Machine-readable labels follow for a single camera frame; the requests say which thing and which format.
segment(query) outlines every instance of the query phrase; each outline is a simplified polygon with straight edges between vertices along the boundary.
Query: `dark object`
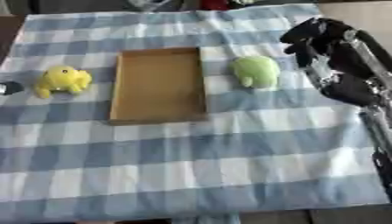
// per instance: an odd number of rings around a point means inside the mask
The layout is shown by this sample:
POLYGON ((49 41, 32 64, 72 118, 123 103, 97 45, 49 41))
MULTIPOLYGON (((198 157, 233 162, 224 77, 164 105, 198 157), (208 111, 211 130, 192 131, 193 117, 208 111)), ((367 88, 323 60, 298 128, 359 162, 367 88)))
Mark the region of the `dark object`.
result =
POLYGON ((31 14, 39 14, 39 0, 27 0, 31 14))
POLYGON ((24 90, 23 86, 15 81, 7 81, 0 83, 1 95, 13 95, 24 90))
POLYGON ((0 30, 2 32, 0 35, 0 64, 8 54, 12 42, 24 21, 24 17, 0 17, 0 30))
POLYGON ((372 159, 392 202, 391 56, 365 31, 328 18, 309 19, 281 41, 290 44, 285 52, 295 54, 322 95, 361 107, 360 119, 374 143, 372 159))
POLYGON ((229 9, 226 0, 201 0, 200 5, 203 11, 226 11, 229 9))

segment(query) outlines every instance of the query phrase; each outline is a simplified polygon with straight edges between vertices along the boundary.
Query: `yellow frog toy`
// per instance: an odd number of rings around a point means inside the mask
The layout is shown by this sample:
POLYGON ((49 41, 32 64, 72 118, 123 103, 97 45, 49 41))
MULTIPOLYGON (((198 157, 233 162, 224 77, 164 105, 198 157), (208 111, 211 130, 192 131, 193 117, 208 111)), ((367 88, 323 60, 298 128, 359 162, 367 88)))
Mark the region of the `yellow frog toy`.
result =
POLYGON ((49 98, 51 91, 78 94, 91 83, 91 75, 71 66, 52 66, 37 80, 34 91, 40 98, 49 98))

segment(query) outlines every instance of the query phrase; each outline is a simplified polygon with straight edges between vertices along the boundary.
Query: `cardboard box lid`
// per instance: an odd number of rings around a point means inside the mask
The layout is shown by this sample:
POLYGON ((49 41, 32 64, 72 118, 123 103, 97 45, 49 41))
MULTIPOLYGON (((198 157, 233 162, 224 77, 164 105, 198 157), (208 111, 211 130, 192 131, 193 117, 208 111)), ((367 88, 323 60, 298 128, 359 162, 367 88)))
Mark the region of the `cardboard box lid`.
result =
POLYGON ((109 123, 199 120, 206 111, 198 48, 119 54, 109 123))

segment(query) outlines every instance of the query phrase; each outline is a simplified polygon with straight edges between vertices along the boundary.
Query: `black object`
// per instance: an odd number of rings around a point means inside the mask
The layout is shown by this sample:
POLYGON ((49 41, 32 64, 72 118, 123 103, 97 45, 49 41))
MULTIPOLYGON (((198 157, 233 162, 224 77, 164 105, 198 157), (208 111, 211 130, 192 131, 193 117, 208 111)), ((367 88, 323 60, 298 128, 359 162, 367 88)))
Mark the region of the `black object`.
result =
POLYGON ((0 94, 13 95, 24 90, 23 86, 15 81, 7 81, 0 83, 0 94))
POLYGON ((365 31, 341 21, 312 18, 287 31, 281 41, 295 54, 319 92, 331 99, 362 107, 360 118, 374 142, 372 159, 392 202, 392 58, 365 31), (330 67, 323 78, 316 62, 330 67))

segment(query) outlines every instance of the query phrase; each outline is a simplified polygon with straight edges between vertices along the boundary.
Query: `black robotic glove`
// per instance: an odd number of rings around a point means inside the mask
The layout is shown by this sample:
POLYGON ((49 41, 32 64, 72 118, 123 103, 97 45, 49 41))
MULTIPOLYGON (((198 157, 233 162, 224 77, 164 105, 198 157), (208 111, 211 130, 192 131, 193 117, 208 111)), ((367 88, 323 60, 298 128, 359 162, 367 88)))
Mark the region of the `black robotic glove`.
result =
POLYGON ((311 18, 287 31, 281 41, 290 44, 285 49, 295 54, 299 67, 311 67, 322 55, 328 58, 326 66, 335 70, 333 81, 319 88, 321 94, 341 102, 364 107, 378 101, 367 81, 375 76, 360 55, 346 42, 352 31, 354 37, 364 41, 382 64, 392 71, 388 53, 366 32, 356 31, 341 21, 329 18, 311 18))

